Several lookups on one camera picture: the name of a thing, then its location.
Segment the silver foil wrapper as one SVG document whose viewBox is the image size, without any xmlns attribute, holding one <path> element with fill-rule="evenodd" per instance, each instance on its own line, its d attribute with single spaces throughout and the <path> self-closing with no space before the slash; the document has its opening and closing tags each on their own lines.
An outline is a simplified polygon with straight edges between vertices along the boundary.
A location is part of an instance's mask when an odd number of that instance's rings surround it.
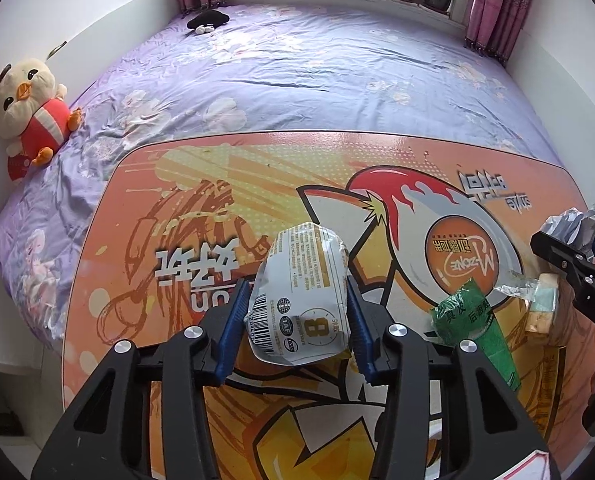
<svg viewBox="0 0 595 480">
<path fill-rule="evenodd" d="M 550 216 L 540 231 L 572 247 L 589 260 L 593 256 L 595 239 L 595 207 L 586 211 L 572 207 L 562 214 Z"/>
</svg>

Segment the clear wrapped cake package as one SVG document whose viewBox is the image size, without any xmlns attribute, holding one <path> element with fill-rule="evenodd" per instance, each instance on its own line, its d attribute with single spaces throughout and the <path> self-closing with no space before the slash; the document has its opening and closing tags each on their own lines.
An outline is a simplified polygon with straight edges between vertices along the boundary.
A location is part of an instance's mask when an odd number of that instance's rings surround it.
<svg viewBox="0 0 595 480">
<path fill-rule="evenodd" d="M 547 342 L 555 333 L 559 308 L 559 275 L 540 273 L 538 278 L 508 271 L 494 287 L 497 292 L 526 304 L 525 332 L 532 340 Z"/>
</svg>

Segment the green plastic wrapper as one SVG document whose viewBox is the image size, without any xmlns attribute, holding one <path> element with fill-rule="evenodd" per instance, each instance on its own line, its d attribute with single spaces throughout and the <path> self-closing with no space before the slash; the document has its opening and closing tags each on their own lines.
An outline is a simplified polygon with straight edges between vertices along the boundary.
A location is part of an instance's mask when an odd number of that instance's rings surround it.
<svg viewBox="0 0 595 480">
<path fill-rule="evenodd" d="M 465 339 L 474 341 L 511 390 L 519 390 L 521 379 L 506 338 L 493 308 L 473 278 L 433 308 L 431 318 L 435 333 L 444 344 L 457 346 Z"/>
</svg>

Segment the orange cartoon folding table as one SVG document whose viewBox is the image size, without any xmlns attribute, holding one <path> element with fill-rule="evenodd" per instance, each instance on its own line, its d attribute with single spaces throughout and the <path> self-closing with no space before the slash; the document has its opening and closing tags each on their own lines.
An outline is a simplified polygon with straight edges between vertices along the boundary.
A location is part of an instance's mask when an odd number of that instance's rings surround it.
<svg viewBox="0 0 595 480">
<path fill-rule="evenodd" d="M 117 341 L 158 344 L 268 274 L 232 375 L 204 392 L 226 479 L 364 479 L 386 391 L 341 341 L 342 281 L 427 339 L 475 284 L 519 401 L 560 468 L 589 441 L 595 326 L 567 284 L 547 334 L 503 293 L 548 269 L 529 241 L 586 202 L 567 170 L 493 148 L 359 132 L 260 132 L 151 144 L 112 170 L 70 292 L 63 399 Z"/>
</svg>

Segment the purple floral bed sheet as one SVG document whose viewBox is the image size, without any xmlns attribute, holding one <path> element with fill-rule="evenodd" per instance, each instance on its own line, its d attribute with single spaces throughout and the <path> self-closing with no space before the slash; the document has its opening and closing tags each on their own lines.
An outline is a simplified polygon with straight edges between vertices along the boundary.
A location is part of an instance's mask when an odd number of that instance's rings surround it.
<svg viewBox="0 0 595 480">
<path fill-rule="evenodd" d="M 206 134 L 363 130 L 559 157 L 498 62 L 425 24 L 335 6 L 229 6 L 194 36 L 177 18 L 78 99 L 84 120 L 0 212 L 0 275 L 30 331 L 60 350 L 84 237 L 130 151 Z"/>
</svg>

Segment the right pink curtain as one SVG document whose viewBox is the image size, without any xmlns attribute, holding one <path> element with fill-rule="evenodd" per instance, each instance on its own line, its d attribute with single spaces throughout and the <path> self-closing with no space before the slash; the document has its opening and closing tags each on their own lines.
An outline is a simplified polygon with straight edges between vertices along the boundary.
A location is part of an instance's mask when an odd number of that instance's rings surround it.
<svg viewBox="0 0 595 480">
<path fill-rule="evenodd" d="M 465 44 L 506 65 L 532 0 L 472 0 Z"/>
</svg>

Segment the chick plush toy red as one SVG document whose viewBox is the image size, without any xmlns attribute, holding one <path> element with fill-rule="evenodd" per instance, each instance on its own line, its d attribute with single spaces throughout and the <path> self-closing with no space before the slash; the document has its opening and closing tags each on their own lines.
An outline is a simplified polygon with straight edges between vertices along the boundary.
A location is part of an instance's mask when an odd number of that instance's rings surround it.
<svg viewBox="0 0 595 480">
<path fill-rule="evenodd" d="M 8 64 L 0 73 L 0 138 L 8 146 L 8 174 L 22 180 L 46 166 L 82 123 L 82 111 L 66 104 L 67 88 L 38 58 Z"/>
</svg>

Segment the black plush toy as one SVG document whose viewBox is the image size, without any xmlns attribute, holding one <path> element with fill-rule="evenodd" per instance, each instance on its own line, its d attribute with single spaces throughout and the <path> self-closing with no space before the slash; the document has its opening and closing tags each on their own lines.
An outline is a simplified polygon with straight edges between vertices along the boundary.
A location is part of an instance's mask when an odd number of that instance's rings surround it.
<svg viewBox="0 0 595 480">
<path fill-rule="evenodd" d="M 210 34 L 216 28 L 227 24 L 230 21 L 230 16 L 224 12 L 216 9 L 208 9 L 199 13 L 195 18 L 192 18 L 186 23 L 186 28 L 193 32 L 194 35 Z"/>
</svg>

